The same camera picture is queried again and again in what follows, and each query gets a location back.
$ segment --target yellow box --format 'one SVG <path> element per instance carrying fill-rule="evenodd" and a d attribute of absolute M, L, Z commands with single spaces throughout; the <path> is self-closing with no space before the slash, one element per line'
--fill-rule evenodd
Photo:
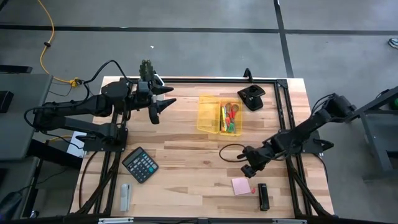
<path fill-rule="evenodd" d="M 238 111 L 234 117 L 236 133 L 221 131 L 221 106 L 231 103 L 238 105 Z M 201 131 L 225 136 L 240 136 L 243 129 L 242 101 L 239 98 L 219 98 L 214 96 L 202 95 L 199 97 L 197 128 Z"/>

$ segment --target gray floor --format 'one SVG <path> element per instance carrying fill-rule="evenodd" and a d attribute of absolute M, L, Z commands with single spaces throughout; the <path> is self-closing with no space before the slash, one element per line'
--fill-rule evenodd
<path fill-rule="evenodd" d="M 43 0 L 56 26 L 185 27 L 278 29 L 273 0 Z M 396 0 L 280 0 L 286 29 L 398 30 Z M 0 24 L 42 25 L 49 22 L 36 1 L 10 0 L 0 12 Z M 398 83 L 398 50 L 386 42 L 392 36 L 286 35 L 294 77 L 304 78 L 310 104 L 336 92 L 362 106 L 380 91 Z M 49 31 L 0 30 L 0 63 L 39 64 Z M 89 79 L 109 59 L 129 75 L 150 58 L 160 75 L 240 77 L 246 67 L 256 77 L 287 77 L 279 34 L 222 32 L 76 32 L 58 31 L 45 64 L 58 77 Z M 102 72 L 119 75 L 113 66 Z M 99 92 L 101 77 L 91 84 Z M 66 93 L 67 86 L 53 86 Z M 83 88 L 68 97 L 49 95 L 49 101 L 82 98 Z M 90 120 L 90 116 L 80 116 Z M 344 218 L 396 223 L 397 181 L 365 184 L 362 176 L 377 170 L 358 121 L 328 124 L 321 136 L 335 147 L 325 153 L 335 213 Z M 75 176 L 64 178 L 76 181 Z M 70 188 L 42 194 L 43 215 L 66 211 L 49 198 L 68 195 Z"/>

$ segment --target scissors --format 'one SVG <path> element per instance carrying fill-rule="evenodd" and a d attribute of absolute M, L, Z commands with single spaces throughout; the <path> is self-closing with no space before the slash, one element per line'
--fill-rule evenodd
<path fill-rule="evenodd" d="M 228 126 L 229 132 L 234 132 L 236 134 L 236 127 L 235 127 L 235 115 L 239 111 L 239 106 L 237 104 L 227 103 L 225 105 L 226 112 L 231 120 L 231 124 Z"/>

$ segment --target wooden tabletop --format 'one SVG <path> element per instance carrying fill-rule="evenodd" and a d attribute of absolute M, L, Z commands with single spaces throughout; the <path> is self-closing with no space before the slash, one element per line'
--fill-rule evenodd
<path fill-rule="evenodd" d="M 120 77 L 104 77 L 103 85 L 118 81 Z M 296 124 L 306 120 L 310 114 L 304 81 L 301 78 L 288 79 L 289 92 Z M 144 184 L 138 184 L 127 169 L 120 164 L 114 193 L 112 216 L 126 217 L 230 217 L 230 218 L 291 218 L 294 217 L 292 199 L 285 162 L 272 161 L 262 172 L 249 179 L 251 188 L 258 183 L 268 186 L 270 210 L 259 209 L 256 193 L 234 196 L 231 179 L 244 177 L 240 168 L 245 162 L 222 161 L 218 151 L 230 143 L 254 147 L 275 134 L 279 129 L 275 93 L 272 85 L 261 86 L 266 94 L 262 96 L 264 107 L 258 111 L 243 108 L 243 134 L 240 137 L 220 136 L 197 130 L 198 99 L 202 94 L 218 97 L 238 98 L 237 91 L 248 84 L 212 83 L 167 83 L 174 91 L 165 98 L 176 98 L 159 116 L 160 124 L 150 123 L 147 110 L 133 111 L 127 124 L 129 136 L 126 151 L 121 161 L 135 148 L 141 146 L 158 163 L 159 170 Z M 285 109 L 284 95 L 281 91 Z M 95 117 L 94 123 L 109 123 L 111 117 Z M 235 159 L 240 147 L 229 147 L 223 156 Z M 85 156 L 78 179 L 91 155 Z M 89 164 L 83 183 L 83 203 L 98 185 L 104 153 L 99 152 Z M 322 163 L 313 155 L 303 154 L 305 176 L 309 189 L 324 208 L 333 213 L 328 184 Z M 130 211 L 120 212 L 120 186 L 132 184 Z M 78 210 L 78 188 L 72 212 Z M 300 208 L 304 211 L 301 190 L 297 191 Z M 106 205 L 108 188 L 104 191 L 101 211 Z"/>

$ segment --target pink sticky note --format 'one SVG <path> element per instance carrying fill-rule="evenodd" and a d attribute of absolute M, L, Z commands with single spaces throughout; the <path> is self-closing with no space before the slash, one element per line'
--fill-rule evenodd
<path fill-rule="evenodd" d="M 232 179 L 232 187 L 235 195 L 250 193 L 249 181 L 244 177 Z"/>

